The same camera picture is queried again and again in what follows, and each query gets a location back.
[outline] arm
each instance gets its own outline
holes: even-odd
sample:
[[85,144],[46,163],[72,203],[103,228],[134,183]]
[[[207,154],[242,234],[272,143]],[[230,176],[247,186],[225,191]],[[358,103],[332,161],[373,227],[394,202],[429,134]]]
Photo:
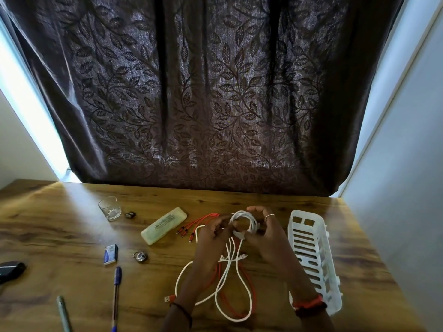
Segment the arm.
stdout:
[[[266,217],[272,214],[272,210],[263,206],[249,206],[248,212],[263,212]],[[292,298],[297,302],[309,302],[318,294],[298,261],[294,251],[287,240],[287,236],[275,216],[266,219],[266,232],[263,236],[245,231],[245,238],[256,247],[261,256],[275,268],[280,277],[286,282]],[[326,313],[322,310],[315,316],[301,320],[303,329],[307,332],[334,331],[334,326]]]
[[[234,230],[234,223],[227,224],[227,220],[230,218],[230,214],[214,218],[198,233],[198,243],[191,272],[183,282],[180,292],[174,301],[190,315],[194,310],[197,297],[201,294],[204,285],[214,272],[223,249]],[[172,305],[160,331],[189,331],[189,321],[186,314],[177,306]]]

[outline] silver ring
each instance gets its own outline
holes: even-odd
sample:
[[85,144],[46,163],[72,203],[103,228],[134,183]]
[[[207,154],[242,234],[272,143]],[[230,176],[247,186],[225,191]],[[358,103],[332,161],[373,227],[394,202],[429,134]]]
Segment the silver ring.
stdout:
[[266,217],[264,217],[264,221],[266,221],[266,218],[269,216],[275,216],[275,214],[274,213],[268,214]]

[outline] white cable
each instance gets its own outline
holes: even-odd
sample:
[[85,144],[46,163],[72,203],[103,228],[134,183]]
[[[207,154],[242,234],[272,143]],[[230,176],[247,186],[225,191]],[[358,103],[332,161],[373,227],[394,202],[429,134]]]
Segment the white cable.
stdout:
[[[245,217],[245,218],[248,218],[248,219],[249,219],[249,221],[250,221],[249,229],[248,229],[249,232],[251,232],[251,233],[255,233],[255,232],[257,232],[257,229],[258,229],[257,221],[255,220],[254,216],[253,216],[251,213],[246,212],[246,211],[238,211],[238,212],[233,213],[233,215],[232,215],[232,217],[231,217],[229,223],[232,223],[234,220],[236,220],[236,219],[238,219],[238,218],[240,218],[240,217]],[[205,226],[205,225],[197,226],[197,228],[195,229],[195,242],[196,242],[196,243],[198,243],[197,229],[199,229],[200,227],[203,227],[203,226]],[[235,253],[235,241],[234,241],[233,238],[230,238],[229,241],[228,241],[229,246],[228,246],[228,244],[226,244],[226,251],[228,252],[227,257],[225,258],[224,256],[221,256],[220,259],[219,259],[219,262],[227,262],[227,265],[226,265],[226,268],[225,268],[225,270],[224,270],[222,276],[220,277],[219,283],[217,284],[217,287],[215,288],[215,291],[214,291],[211,295],[209,295],[208,297],[206,297],[205,299],[203,299],[203,300],[197,302],[195,305],[202,304],[203,302],[207,301],[207,300],[210,299],[211,297],[214,297],[214,296],[215,296],[215,305],[216,305],[217,308],[219,309],[220,313],[221,313],[225,318],[229,319],[230,321],[233,321],[233,322],[240,322],[240,321],[245,321],[245,320],[247,320],[247,318],[249,318],[249,317],[251,316],[251,313],[252,313],[252,296],[251,296],[251,291],[249,290],[248,286],[246,285],[245,281],[244,281],[243,278],[241,277],[241,274],[240,274],[240,272],[239,272],[239,270],[238,270],[238,261],[244,259],[244,258],[247,256],[246,254],[242,254],[242,255],[240,255],[240,256],[238,255],[238,254],[240,253],[241,244],[243,243],[243,240],[245,239],[245,236],[243,235],[243,233],[240,233],[240,232],[237,232],[237,231],[234,231],[233,233],[234,233],[234,235],[235,235],[237,238],[240,239],[240,244],[238,245],[238,249],[236,250],[236,253]],[[220,308],[220,306],[219,306],[219,302],[218,302],[218,300],[217,300],[217,294],[218,294],[218,292],[222,289],[222,287],[224,286],[224,282],[226,281],[226,279],[227,279],[227,277],[228,277],[229,269],[230,269],[230,267],[231,267],[232,262],[234,262],[234,261],[235,261],[235,267],[236,267],[237,275],[238,275],[238,277],[240,278],[241,283],[243,283],[243,285],[245,286],[246,291],[248,292],[248,296],[249,296],[249,312],[248,312],[248,314],[246,315],[246,317],[244,317],[244,318],[240,318],[240,319],[234,319],[234,318],[231,318],[231,317],[227,316],[227,315],[221,310],[221,308]],[[188,262],[188,263],[185,265],[185,267],[184,267],[184,268],[182,269],[182,271],[180,272],[179,277],[177,278],[177,282],[175,283],[175,296],[178,295],[178,286],[179,286],[179,280],[180,280],[180,277],[182,276],[182,274],[183,274],[183,272],[185,271],[185,269],[186,269],[191,263],[192,263],[192,261],[191,261],[191,262]]]

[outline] drinking glass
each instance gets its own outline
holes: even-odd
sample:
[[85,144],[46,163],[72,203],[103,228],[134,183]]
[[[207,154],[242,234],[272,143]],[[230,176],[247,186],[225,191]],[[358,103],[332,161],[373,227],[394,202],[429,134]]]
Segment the drinking glass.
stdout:
[[121,215],[121,207],[117,203],[117,197],[115,196],[103,198],[98,203],[98,207],[100,207],[108,221],[114,221]]

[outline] leaf pattern curtain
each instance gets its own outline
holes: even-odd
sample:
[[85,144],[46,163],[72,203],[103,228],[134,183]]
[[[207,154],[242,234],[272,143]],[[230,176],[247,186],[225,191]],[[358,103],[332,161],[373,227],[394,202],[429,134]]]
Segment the leaf pattern curtain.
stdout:
[[83,182],[328,196],[402,0],[1,0]]

